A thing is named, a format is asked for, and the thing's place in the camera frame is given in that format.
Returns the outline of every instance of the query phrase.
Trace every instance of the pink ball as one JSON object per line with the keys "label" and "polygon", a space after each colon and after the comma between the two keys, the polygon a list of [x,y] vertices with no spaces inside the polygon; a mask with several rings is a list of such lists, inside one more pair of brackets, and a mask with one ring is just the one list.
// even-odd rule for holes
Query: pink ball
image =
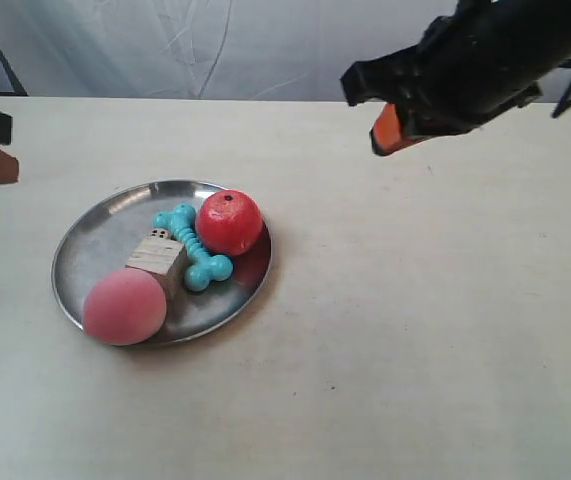
{"label": "pink ball", "polygon": [[147,272],[124,268],[100,280],[83,305],[83,330],[110,345],[147,340],[163,325],[165,293]]}

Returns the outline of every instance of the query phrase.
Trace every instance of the blue bone toy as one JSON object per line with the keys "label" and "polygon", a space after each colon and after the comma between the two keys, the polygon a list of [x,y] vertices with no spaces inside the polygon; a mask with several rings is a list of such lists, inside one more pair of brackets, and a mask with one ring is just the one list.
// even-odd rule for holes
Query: blue bone toy
{"label": "blue bone toy", "polygon": [[181,203],[172,212],[161,212],[154,217],[154,228],[169,230],[174,238],[185,245],[187,256],[194,262],[186,271],[185,286],[192,292],[202,292],[212,280],[222,282],[232,276],[232,261],[225,255],[210,256],[192,229],[196,209]]}

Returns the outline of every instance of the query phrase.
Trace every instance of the metal plate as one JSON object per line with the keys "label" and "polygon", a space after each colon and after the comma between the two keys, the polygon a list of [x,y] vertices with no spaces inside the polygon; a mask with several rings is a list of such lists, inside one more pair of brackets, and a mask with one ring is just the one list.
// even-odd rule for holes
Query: metal plate
{"label": "metal plate", "polygon": [[[52,264],[52,285],[67,317],[79,328],[83,303],[91,288],[110,272],[123,268],[131,252],[151,231],[154,215],[179,203],[197,210],[223,187],[170,180],[132,187],[90,209],[67,232]],[[272,263],[272,240],[267,225],[245,255],[233,259],[234,273],[225,282],[212,282],[203,293],[181,289],[168,305],[165,324],[138,345],[164,346],[192,340],[236,316],[256,295]]]}

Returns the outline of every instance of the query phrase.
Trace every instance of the white table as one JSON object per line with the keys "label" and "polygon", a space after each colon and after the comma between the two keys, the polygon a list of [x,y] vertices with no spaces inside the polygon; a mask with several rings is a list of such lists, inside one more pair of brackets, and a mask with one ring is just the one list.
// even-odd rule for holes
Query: white table
{"label": "white table", "polygon": [[[10,99],[0,187],[0,479],[571,479],[571,113],[397,156],[370,104]],[[84,337],[50,286],[95,202],[246,191],[278,259],[194,343]]]}

